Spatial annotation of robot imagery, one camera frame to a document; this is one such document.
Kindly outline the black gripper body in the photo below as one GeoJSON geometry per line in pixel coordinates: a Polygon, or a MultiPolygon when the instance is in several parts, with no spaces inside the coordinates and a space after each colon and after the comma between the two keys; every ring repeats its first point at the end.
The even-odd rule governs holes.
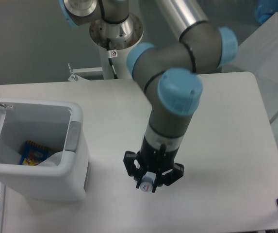
{"type": "Polygon", "coordinates": [[[174,170],[177,153],[178,149],[173,151],[157,150],[144,137],[136,159],[139,165],[142,168],[146,168],[147,171],[157,173],[160,169],[161,173],[164,173],[169,170],[174,170]]]}

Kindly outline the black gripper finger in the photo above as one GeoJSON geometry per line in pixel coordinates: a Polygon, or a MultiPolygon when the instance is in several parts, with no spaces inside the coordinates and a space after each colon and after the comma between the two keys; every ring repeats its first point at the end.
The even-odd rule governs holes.
{"type": "Polygon", "coordinates": [[[170,186],[174,182],[176,182],[178,179],[182,178],[184,175],[184,165],[179,163],[174,163],[171,171],[163,175],[161,171],[159,170],[158,173],[156,173],[155,182],[153,185],[152,193],[155,193],[157,187],[160,186],[170,186]]]}
{"type": "Polygon", "coordinates": [[[124,155],[124,165],[130,177],[136,181],[136,188],[139,189],[143,177],[147,172],[147,167],[140,152],[126,151],[124,155]]]}

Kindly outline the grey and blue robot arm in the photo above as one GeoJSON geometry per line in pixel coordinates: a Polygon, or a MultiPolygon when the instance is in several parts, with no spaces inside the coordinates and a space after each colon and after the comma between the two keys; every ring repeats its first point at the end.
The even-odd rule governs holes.
{"type": "Polygon", "coordinates": [[[152,106],[138,152],[125,152],[123,162],[137,188],[155,192],[184,174],[174,159],[199,106],[199,74],[232,61],[238,51],[234,32],[213,26],[195,0],[159,0],[157,5],[178,42],[158,49],[141,43],[143,26],[130,13],[127,0],[62,0],[72,27],[89,24],[101,54],[105,79],[132,78],[152,106]]]}

